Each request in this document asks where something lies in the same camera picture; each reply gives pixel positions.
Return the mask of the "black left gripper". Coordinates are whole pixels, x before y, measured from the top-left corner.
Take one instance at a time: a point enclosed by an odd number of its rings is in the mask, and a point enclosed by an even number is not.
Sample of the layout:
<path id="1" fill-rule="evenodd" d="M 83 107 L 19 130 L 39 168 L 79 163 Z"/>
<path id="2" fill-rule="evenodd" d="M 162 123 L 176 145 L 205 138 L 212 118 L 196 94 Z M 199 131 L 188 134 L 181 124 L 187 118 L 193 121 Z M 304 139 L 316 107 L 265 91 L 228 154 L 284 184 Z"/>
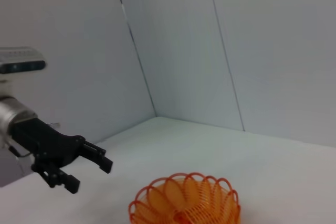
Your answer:
<path id="1" fill-rule="evenodd" d="M 70 193 L 78 192 L 80 181 L 60 168 L 72 163 L 79 155 L 97 164 L 107 174 L 112 170 L 113 161 L 106 157 L 106 150 L 87 142 L 80 135 L 63 135 L 38 118 L 13 124 L 10 135 L 39 160 L 32 164 L 31 169 L 50 188 L 64 185 Z"/>

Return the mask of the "orange wire basket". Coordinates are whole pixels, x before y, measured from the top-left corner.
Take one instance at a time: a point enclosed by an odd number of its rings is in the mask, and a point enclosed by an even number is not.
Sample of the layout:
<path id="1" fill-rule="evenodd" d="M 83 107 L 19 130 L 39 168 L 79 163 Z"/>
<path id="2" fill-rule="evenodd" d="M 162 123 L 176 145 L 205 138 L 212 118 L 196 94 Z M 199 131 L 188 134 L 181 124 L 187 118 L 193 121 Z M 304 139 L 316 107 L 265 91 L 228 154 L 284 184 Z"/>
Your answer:
<path id="1" fill-rule="evenodd" d="M 240 213 L 230 182 L 201 173 L 158 178 L 128 206 L 131 224 L 240 224 Z"/>

